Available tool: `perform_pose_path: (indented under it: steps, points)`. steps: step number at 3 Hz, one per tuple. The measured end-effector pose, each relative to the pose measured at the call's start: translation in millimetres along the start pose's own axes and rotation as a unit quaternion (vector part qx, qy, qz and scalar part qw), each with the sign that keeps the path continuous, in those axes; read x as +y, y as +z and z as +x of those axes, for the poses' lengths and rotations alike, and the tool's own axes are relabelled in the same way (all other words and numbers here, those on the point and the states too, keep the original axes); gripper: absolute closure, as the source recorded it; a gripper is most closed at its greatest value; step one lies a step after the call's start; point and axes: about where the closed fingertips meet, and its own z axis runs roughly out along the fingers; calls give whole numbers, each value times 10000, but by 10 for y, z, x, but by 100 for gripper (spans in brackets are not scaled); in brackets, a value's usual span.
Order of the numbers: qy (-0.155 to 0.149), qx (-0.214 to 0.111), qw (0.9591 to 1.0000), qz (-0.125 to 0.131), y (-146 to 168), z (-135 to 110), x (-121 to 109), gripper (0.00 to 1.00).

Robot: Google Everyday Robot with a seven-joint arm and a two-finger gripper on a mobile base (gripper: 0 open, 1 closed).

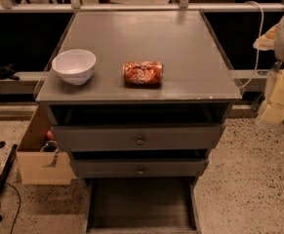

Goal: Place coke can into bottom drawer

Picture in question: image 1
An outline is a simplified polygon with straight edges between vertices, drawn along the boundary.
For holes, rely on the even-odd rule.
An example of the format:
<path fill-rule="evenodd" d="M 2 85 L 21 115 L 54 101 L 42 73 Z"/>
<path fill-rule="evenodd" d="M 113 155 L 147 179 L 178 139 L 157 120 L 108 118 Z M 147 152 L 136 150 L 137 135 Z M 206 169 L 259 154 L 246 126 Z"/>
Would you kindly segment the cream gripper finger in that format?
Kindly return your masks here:
<path fill-rule="evenodd" d="M 284 69 L 270 71 L 267 75 L 264 101 L 260 105 L 257 125 L 274 128 L 284 121 Z"/>

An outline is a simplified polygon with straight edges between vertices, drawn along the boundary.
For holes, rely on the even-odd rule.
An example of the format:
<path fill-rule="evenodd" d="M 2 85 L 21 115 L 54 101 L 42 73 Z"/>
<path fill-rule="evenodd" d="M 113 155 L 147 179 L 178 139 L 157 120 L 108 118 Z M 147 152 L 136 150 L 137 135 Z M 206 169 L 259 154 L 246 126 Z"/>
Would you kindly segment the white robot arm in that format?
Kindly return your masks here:
<path fill-rule="evenodd" d="M 260 51 L 273 50 L 277 60 L 284 63 L 284 16 L 278 24 L 259 37 L 253 47 Z M 265 83 L 264 101 L 257 116 L 257 125 L 271 129 L 284 121 L 284 68 L 270 71 Z"/>

